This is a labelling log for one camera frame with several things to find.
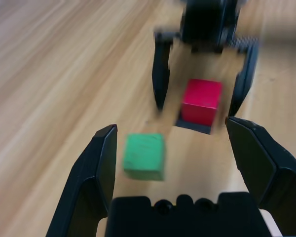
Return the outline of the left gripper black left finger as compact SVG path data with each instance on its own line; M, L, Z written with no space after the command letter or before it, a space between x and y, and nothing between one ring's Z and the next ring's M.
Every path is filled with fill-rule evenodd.
M94 237L112 201L117 125L95 133L78 157L62 191L48 237Z

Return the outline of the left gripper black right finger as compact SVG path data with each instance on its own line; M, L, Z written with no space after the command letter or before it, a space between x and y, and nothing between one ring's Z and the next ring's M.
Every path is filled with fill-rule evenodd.
M266 129L225 121L237 168L258 208L268 211L284 236L296 236L296 159Z

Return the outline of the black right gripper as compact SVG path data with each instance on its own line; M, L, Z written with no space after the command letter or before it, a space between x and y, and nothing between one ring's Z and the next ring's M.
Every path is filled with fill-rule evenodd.
M230 102L229 117L234 117L253 82L259 48L256 37L236 35L242 0L187 0L179 30L154 32L155 52L152 86L157 109L163 110L168 90L170 49L175 39L191 46L192 52L221 53L225 47L246 50L242 70L237 74Z

